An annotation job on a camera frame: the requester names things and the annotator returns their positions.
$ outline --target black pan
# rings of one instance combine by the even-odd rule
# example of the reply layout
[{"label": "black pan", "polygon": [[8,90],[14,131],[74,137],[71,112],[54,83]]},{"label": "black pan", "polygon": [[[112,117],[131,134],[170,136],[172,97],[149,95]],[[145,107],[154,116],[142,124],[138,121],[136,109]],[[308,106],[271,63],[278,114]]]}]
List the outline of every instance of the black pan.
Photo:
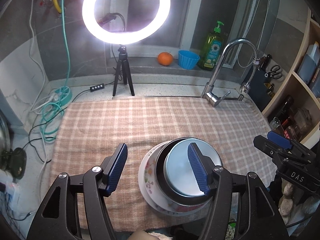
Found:
[{"label": "black pan", "polygon": [[167,143],[162,150],[160,151],[158,158],[156,160],[156,180],[158,182],[158,185],[162,192],[167,195],[170,199],[175,201],[176,203],[179,203],[181,205],[186,205],[186,206],[195,206],[195,205],[200,205],[207,200],[209,200],[211,197],[208,196],[201,196],[201,197],[185,197],[182,196],[178,193],[176,193],[166,182],[165,177],[164,177],[164,160],[171,151],[171,149],[179,142],[189,139],[190,137],[184,137],[184,138],[179,138],[176,140],[173,140],[169,143]]}]

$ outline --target ring light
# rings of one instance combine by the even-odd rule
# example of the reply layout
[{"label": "ring light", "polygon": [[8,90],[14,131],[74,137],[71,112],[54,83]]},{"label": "ring light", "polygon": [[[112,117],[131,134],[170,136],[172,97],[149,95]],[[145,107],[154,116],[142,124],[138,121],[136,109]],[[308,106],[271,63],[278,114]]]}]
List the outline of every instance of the ring light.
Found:
[{"label": "ring light", "polygon": [[113,44],[131,44],[141,41],[155,33],[169,15],[171,0],[160,0],[159,10],[154,20],[145,28],[137,32],[111,33],[99,26],[94,17],[94,6],[97,0],[84,0],[82,17],[89,32],[98,39]]}]

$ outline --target faucet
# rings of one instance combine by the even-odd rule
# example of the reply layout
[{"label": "faucet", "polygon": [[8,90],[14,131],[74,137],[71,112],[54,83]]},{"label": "faucet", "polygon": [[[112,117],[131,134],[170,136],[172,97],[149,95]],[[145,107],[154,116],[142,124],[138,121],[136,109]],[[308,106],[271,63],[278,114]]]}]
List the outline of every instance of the faucet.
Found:
[{"label": "faucet", "polygon": [[[231,93],[231,91],[229,91],[222,98],[219,98],[218,96],[216,96],[216,95],[214,95],[212,93],[212,90],[214,88],[214,82],[216,81],[216,79],[218,77],[218,74],[219,74],[219,72],[220,72],[220,70],[222,68],[223,63],[226,60],[226,56],[229,53],[229,51],[234,46],[239,45],[241,43],[248,44],[253,50],[253,61],[252,61],[252,63],[254,65],[254,68],[253,68],[252,75],[249,78],[249,80],[241,86],[241,94],[239,95],[238,98],[227,98],[227,96]],[[220,57],[219,61],[217,62],[216,66],[215,66],[215,70],[214,70],[209,82],[204,87],[204,90],[203,90],[203,92],[201,94],[201,98],[207,99],[213,107],[216,107],[224,99],[242,101],[244,99],[244,95],[242,93],[247,94],[249,92],[249,90],[250,90],[250,82],[253,79],[253,76],[254,76],[254,74],[255,74],[255,72],[257,70],[257,66],[259,65],[259,63],[260,63],[260,59],[259,59],[259,56],[258,56],[258,49],[256,48],[256,46],[251,41],[248,41],[247,39],[242,39],[242,38],[232,40],[224,48],[224,50],[223,50],[223,52],[221,54],[221,57]]]}]

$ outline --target tripod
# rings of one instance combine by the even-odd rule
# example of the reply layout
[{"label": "tripod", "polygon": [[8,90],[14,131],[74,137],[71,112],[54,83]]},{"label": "tripod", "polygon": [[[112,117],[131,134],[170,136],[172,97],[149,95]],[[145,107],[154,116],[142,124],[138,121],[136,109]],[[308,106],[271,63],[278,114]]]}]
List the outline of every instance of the tripod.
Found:
[{"label": "tripod", "polygon": [[119,51],[119,60],[117,63],[117,68],[116,68],[115,83],[113,85],[113,96],[116,95],[121,67],[122,67],[122,73],[123,73],[123,83],[126,85],[127,79],[128,79],[131,95],[134,96],[134,89],[133,89],[130,66],[129,66],[129,61],[128,61],[127,47],[120,45],[120,48],[118,49],[118,51]]}]

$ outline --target screw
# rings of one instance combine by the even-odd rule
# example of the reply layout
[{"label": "screw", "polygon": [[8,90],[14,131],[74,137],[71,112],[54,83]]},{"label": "screw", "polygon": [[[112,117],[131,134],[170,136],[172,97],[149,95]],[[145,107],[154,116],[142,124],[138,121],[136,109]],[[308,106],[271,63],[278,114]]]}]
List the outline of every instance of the screw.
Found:
[{"label": "screw", "polygon": [[256,179],[258,177],[258,175],[257,175],[257,173],[251,171],[251,172],[249,172],[249,177],[253,178],[253,179]]},{"label": "screw", "polygon": [[59,174],[59,179],[64,179],[67,176],[65,172]]},{"label": "screw", "polygon": [[101,171],[101,167],[100,166],[95,166],[92,168],[93,172],[100,172]]},{"label": "screw", "polygon": [[218,165],[218,166],[215,166],[214,170],[215,170],[216,172],[222,172],[222,171],[223,171],[223,168]]}]

